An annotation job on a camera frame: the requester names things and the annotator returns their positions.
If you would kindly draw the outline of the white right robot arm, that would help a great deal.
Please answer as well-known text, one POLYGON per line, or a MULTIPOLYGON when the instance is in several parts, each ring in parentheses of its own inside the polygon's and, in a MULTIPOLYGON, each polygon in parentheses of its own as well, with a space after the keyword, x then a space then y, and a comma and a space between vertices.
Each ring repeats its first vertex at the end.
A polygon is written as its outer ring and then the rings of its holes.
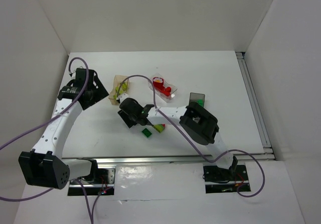
POLYGON ((235 172, 237 158, 228 152, 218 126, 218 120, 205 108, 196 102, 182 107, 159 107, 147 104, 142 107, 135 99, 123 94, 117 98, 120 103, 118 114, 131 128, 141 126, 156 126, 169 123, 178 127, 179 131, 187 134, 195 143, 205 146, 215 164, 221 169, 235 172))

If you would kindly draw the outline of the small green lego piece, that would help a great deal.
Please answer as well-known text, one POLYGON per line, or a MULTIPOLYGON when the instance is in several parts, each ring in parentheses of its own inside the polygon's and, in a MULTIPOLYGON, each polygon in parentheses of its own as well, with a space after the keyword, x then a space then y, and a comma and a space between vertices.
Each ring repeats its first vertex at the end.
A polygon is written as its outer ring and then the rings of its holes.
POLYGON ((197 100, 197 103, 198 103, 200 106, 204 106, 204 102, 203 102, 202 99, 197 100))

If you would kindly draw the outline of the lime 2x4 lego brick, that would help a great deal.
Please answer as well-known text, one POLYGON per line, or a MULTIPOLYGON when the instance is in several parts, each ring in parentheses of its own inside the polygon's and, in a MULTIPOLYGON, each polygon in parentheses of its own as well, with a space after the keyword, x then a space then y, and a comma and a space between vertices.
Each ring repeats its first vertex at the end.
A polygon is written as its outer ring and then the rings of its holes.
POLYGON ((113 99, 117 100, 117 97, 122 95, 123 93, 125 93, 125 91, 123 89, 119 90, 118 88, 116 88, 114 91, 113 99))

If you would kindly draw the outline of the dark green printed lego brick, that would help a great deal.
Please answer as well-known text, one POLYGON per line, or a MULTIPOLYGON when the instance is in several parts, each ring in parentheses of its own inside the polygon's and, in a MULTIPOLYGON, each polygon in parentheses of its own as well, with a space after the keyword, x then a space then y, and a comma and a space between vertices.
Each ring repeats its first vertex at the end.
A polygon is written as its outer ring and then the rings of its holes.
POLYGON ((147 128, 144 128, 141 133, 146 137, 146 138, 150 138, 152 136, 152 132, 147 129, 147 128))

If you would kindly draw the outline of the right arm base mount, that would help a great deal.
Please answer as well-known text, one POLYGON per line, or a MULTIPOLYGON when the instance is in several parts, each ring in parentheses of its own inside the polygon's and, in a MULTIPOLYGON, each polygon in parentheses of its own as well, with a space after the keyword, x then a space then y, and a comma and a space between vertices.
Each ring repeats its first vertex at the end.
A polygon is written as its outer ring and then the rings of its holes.
POLYGON ((215 165, 203 166, 203 179, 205 182, 205 192, 209 193, 229 193, 250 192, 249 177, 245 164, 236 166, 234 174, 230 175, 225 169, 218 168, 215 165))

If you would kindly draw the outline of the red 2x4 lego brick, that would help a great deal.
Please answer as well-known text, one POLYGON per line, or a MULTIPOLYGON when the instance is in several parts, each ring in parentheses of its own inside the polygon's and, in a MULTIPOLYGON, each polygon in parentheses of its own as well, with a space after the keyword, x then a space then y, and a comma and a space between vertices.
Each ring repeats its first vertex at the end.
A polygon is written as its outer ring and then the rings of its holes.
POLYGON ((163 87, 160 89, 160 92, 164 94, 166 97, 171 96, 172 88, 171 87, 163 87))

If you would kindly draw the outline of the lime 2x2 lego brick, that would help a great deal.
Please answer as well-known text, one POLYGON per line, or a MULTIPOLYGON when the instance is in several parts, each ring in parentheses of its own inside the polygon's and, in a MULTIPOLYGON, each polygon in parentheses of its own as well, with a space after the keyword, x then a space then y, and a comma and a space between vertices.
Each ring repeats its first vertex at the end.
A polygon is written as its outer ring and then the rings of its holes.
POLYGON ((125 83, 123 83, 122 85, 120 85, 119 88, 122 89, 122 91, 127 91, 128 85, 127 85, 127 83, 125 82, 125 83))

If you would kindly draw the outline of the lime red striped arch lego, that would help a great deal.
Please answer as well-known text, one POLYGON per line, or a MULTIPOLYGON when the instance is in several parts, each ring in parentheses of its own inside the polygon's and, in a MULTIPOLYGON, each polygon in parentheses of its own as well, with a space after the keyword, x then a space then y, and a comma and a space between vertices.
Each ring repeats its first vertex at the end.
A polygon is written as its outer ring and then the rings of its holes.
POLYGON ((165 124, 157 124, 153 125, 153 128, 158 132, 162 133, 165 130, 166 125, 165 124))

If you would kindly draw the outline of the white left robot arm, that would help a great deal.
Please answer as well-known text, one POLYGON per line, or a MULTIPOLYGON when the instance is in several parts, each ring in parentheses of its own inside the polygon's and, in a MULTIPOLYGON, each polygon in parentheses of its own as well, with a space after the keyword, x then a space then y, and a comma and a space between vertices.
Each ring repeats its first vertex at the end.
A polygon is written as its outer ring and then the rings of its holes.
POLYGON ((43 135, 29 152, 21 152, 18 162, 26 183, 63 189, 69 181, 98 178, 97 161, 91 158, 62 160, 62 153, 77 117, 108 96, 95 70, 76 69, 75 78, 59 91, 53 117, 43 135))

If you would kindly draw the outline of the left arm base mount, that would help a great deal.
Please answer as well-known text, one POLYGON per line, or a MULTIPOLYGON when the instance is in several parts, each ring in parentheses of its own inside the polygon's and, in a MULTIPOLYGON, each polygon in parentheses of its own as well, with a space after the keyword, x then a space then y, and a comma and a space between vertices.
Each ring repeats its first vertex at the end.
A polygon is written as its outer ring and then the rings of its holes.
POLYGON ((112 196, 114 195, 115 167, 98 168, 94 179, 89 177, 78 177, 77 180, 69 182, 68 196, 83 196, 83 190, 79 183, 82 183, 88 196, 112 196))

